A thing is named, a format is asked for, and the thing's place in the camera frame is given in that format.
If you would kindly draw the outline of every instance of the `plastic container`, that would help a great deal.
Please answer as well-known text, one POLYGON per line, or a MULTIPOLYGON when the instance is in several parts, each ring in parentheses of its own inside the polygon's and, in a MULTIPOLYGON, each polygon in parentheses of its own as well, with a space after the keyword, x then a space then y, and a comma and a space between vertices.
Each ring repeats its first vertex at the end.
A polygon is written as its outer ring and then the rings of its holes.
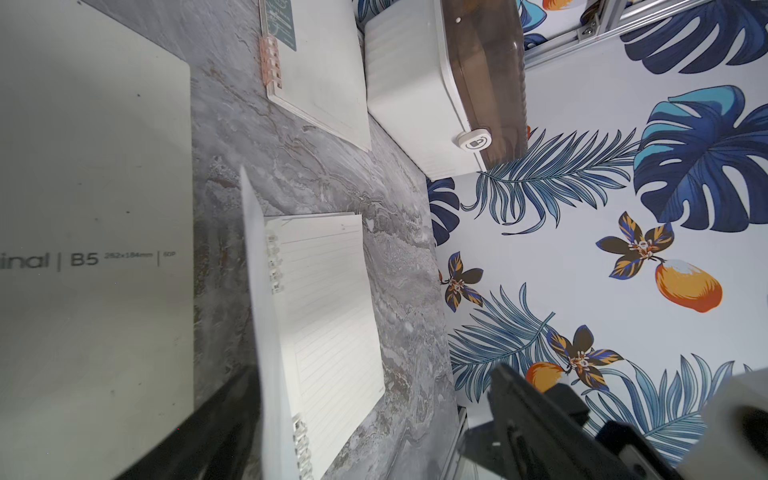
POLYGON ((366 24, 368 110, 431 179, 528 149, 515 0, 399 0, 366 24))

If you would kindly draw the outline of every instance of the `orange fruit illustration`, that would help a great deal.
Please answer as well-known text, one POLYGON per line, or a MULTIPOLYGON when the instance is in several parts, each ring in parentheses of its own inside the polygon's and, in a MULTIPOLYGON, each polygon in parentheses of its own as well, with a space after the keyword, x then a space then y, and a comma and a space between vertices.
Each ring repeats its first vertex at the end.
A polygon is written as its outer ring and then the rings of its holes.
POLYGON ((573 2, 574 0, 544 0, 541 6, 544 7, 544 10, 565 10, 570 8, 573 2))
POLYGON ((538 362, 531 365, 525 379, 536 389, 544 393, 552 388, 565 374, 565 371, 554 363, 538 362))
POLYGON ((723 300, 723 287, 709 273, 682 260, 656 267, 656 286, 669 301, 697 312, 709 312, 723 300))

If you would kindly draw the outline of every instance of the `spiral notebook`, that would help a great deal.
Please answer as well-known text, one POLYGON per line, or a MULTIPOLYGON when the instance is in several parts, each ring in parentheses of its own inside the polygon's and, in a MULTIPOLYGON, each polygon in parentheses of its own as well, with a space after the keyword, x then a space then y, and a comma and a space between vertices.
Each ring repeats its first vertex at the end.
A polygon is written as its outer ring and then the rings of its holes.
POLYGON ((265 221, 244 169, 240 178, 264 477, 319 480, 385 390, 362 218, 265 221))
POLYGON ((371 151, 366 76, 349 0, 260 0, 266 96, 371 151))

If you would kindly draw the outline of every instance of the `gray marble surface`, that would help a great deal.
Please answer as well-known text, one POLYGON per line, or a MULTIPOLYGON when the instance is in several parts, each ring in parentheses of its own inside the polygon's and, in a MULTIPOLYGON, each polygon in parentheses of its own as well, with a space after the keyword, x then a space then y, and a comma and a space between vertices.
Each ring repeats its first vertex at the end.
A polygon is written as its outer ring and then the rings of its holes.
MULTIPOLYGON (((386 394, 324 478, 438 478, 458 418, 424 175, 373 119, 367 154, 266 99, 257 2, 86 2, 191 68, 196 404, 256 361, 244 164, 266 215, 363 215, 386 394)), ((245 478, 260 477, 258 448, 245 478)))

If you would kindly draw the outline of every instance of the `white paper sheet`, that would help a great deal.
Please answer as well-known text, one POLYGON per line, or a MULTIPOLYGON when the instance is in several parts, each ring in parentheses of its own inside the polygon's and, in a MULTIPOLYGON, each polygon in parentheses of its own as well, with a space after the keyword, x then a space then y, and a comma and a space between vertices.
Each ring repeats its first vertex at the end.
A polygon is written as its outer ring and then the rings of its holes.
POLYGON ((362 218, 279 217, 266 229, 282 260, 273 298, 291 413, 306 423, 320 478, 385 390, 362 218))

